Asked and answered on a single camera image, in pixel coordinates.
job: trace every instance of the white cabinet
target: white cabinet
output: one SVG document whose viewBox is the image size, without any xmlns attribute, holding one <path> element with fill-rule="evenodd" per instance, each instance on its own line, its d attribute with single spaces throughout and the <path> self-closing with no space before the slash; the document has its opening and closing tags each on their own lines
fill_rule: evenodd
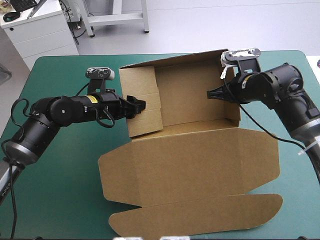
<svg viewBox="0 0 320 240">
<path fill-rule="evenodd" d="M 0 15 L 1 28 L 30 70 L 42 56 L 79 55 L 58 0 L 47 0 L 27 19 L 30 12 L 31 9 L 22 12 L 11 22 L 4 22 Z"/>
</svg>

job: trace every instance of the drawer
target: drawer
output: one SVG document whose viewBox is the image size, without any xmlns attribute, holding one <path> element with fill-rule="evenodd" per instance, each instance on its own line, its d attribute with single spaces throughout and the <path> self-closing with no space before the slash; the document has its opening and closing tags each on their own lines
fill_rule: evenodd
<svg viewBox="0 0 320 240">
<path fill-rule="evenodd" d="M 68 29 L 69 27 L 64 15 L 59 14 L 26 22 L 17 26 L 8 27 L 5 28 L 4 31 L 10 38 L 11 42 L 13 44 L 17 44 Z"/>
<path fill-rule="evenodd" d="M 59 31 L 46 36 L 37 37 L 28 41 L 14 44 L 22 58 L 75 44 L 68 30 Z"/>
<path fill-rule="evenodd" d="M 28 66 L 28 68 L 31 70 L 36 62 L 36 60 L 40 57 L 44 56 L 78 56 L 78 50 L 75 44 L 71 44 L 68 46 L 63 46 L 54 50 L 42 52 L 37 55 L 29 56 L 24 58 L 25 64 Z"/>
</svg>

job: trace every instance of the cardboard box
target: cardboard box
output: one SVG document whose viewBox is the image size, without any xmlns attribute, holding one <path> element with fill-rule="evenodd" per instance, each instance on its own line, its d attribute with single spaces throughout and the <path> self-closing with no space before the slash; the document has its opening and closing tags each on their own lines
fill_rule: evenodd
<svg viewBox="0 0 320 240">
<path fill-rule="evenodd" d="M 280 195 L 246 194 L 278 177 L 277 141 L 238 128 L 236 104 L 207 99 L 222 84 L 223 51 L 120 68 L 123 96 L 146 101 L 127 121 L 132 141 L 98 162 L 105 198 L 141 207 L 109 218 L 120 236 L 250 229 L 279 211 Z"/>
</svg>

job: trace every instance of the computer mouse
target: computer mouse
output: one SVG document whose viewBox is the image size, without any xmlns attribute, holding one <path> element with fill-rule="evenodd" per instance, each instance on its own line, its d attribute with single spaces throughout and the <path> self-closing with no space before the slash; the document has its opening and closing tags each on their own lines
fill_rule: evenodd
<svg viewBox="0 0 320 240">
<path fill-rule="evenodd" d="M 16 20 L 17 18 L 20 17 L 20 12 L 12 11 L 8 12 L 3 16 L 3 20 L 5 22 L 11 22 L 13 20 Z"/>
</svg>

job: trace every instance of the gray floor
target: gray floor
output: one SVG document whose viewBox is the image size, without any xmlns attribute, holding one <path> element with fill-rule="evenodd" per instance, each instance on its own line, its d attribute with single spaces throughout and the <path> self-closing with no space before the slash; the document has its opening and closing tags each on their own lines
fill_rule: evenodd
<svg viewBox="0 0 320 240">
<path fill-rule="evenodd" d="M 79 38 L 80 55 L 191 53 L 258 47 L 320 55 L 320 0 L 148 0 L 150 33 L 142 24 L 95 27 L 95 37 Z M 110 13 L 112 1 L 88 0 L 94 15 Z M 123 0 L 124 12 L 141 9 Z M 29 70 L 0 30 L 0 63 L 13 72 L 0 85 L 0 134 Z"/>
<path fill-rule="evenodd" d="M 12 72 L 12 78 L 0 85 L 0 135 L 10 117 L 12 103 L 19 97 L 30 73 L 19 53 L 0 28 L 0 63 Z"/>
</svg>

